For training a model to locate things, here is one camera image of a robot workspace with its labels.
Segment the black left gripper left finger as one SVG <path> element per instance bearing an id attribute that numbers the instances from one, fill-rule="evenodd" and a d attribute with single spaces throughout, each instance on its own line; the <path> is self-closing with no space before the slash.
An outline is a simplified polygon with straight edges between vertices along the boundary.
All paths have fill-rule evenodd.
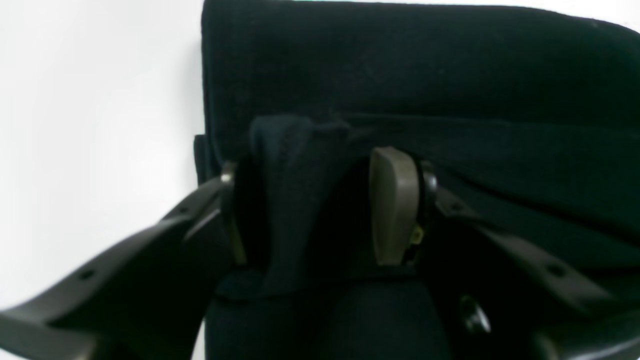
<path id="1" fill-rule="evenodd" d="M 28 360 L 189 360 L 218 283 L 247 264 L 237 164 L 155 225 L 1 312 L 2 350 Z"/>

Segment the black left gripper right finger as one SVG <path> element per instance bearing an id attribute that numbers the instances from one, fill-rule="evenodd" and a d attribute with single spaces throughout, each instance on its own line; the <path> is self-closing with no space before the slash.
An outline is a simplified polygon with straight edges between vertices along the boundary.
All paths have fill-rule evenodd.
<path id="1" fill-rule="evenodd" d="M 455 360 L 637 360 L 639 308 L 439 187 L 429 161 L 392 146 L 369 160 L 378 265 L 428 288 Z"/>

